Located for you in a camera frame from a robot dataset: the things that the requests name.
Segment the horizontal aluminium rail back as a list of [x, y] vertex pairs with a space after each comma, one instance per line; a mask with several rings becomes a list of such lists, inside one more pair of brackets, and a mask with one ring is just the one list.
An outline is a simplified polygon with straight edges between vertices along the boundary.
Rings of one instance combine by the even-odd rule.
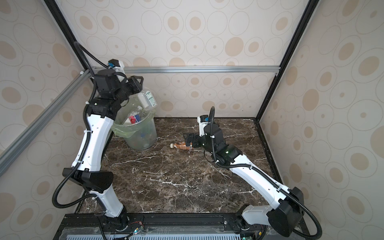
[[278, 73], [279, 66], [127, 67], [126, 74]]

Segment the brown Nescafe bottle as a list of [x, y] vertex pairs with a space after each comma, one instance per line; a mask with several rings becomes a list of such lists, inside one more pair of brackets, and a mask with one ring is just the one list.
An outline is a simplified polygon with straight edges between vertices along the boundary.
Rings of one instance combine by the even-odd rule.
[[193, 149], [192, 145], [190, 144], [189, 146], [187, 146], [186, 142], [170, 144], [170, 148], [185, 150], [185, 151], [189, 151]]

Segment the clear small bottle green-white cap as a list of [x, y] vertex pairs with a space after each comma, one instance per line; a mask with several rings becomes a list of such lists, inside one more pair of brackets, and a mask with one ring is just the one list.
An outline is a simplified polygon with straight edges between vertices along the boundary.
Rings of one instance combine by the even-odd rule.
[[149, 111], [157, 107], [157, 102], [155, 100], [155, 97], [153, 96], [150, 90], [141, 91], [140, 93], [137, 94], [137, 97], [141, 102], [143, 109]]

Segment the green-lined mesh waste bin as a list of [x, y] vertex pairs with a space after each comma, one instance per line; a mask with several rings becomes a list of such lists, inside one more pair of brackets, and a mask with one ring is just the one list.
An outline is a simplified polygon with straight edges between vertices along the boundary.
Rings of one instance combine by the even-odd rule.
[[[134, 150], [146, 150], [157, 140], [157, 132], [154, 122], [156, 108], [143, 109], [137, 94], [130, 96], [129, 100], [122, 103], [112, 131], [117, 137], [123, 138], [130, 148]], [[142, 120], [137, 124], [131, 124], [128, 117], [140, 114]]]

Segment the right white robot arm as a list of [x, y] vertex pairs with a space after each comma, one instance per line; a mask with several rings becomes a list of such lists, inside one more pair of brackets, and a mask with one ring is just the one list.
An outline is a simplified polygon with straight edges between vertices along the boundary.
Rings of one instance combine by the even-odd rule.
[[[215, 108], [208, 115], [197, 118], [199, 132], [188, 134], [186, 146], [203, 148], [211, 153], [213, 163], [241, 177], [267, 201], [266, 206], [246, 206], [240, 218], [249, 225], [272, 227], [278, 234], [289, 237], [292, 233], [306, 239], [318, 240], [323, 229], [316, 216], [305, 206], [304, 194], [299, 188], [290, 189], [258, 168], [236, 146], [229, 145], [220, 126], [215, 122]], [[316, 227], [313, 235], [296, 230], [296, 226], [308, 215]]]

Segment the clear crushed bottle blue cap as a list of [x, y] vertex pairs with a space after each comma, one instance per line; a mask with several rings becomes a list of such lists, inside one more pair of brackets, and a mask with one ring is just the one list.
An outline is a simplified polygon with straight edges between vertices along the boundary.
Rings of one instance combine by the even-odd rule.
[[142, 118], [141, 118], [140, 114], [136, 114], [136, 115], [129, 116], [128, 120], [133, 125], [133, 124], [139, 123], [142, 120]]

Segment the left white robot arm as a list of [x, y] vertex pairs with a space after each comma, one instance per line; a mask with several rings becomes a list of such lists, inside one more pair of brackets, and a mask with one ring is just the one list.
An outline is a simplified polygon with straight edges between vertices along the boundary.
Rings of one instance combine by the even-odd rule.
[[[121, 231], [128, 226], [127, 210], [113, 189], [113, 173], [102, 171], [101, 161], [122, 103], [128, 103], [130, 96], [143, 90], [144, 79], [139, 76], [127, 77], [124, 65], [115, 59], [95, 73], [87, 59], [95, 59], [95, 56], [78, 42], [74, 42], [74, 46], [91, 74], [93, 91], [83, 111], [86, 129], [80, 150], [72, 166], [63, 170], [64, 179], [53, 193], [52, 204], [58, 209], [66, 209], [93, 198], [102, 207], [107, 221]], [[58, 201], [59, 193], [68, 181], [81, 186], [85, 195], [71, 203], [61, 204]]]

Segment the diagonal aluminium rail left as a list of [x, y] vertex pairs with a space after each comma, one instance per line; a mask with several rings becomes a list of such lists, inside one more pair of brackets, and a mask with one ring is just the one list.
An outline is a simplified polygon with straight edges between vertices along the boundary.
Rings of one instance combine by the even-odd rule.
[[57, 98], [23, 131], [1, 155], [1, 175], [3, 175], [20, 154], [29, 146], [49, 121], [60, 111], [78, 88], [91, 76], [84, 70], [67, 86]]

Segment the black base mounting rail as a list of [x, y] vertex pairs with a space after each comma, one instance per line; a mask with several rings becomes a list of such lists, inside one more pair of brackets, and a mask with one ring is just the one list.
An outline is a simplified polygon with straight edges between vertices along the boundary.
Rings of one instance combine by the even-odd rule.
[[104, 216], [65, 215], [55, 240], [282, 240], [266, 225], [249, 225], [236, 213], [129, 214], [118, 231]]

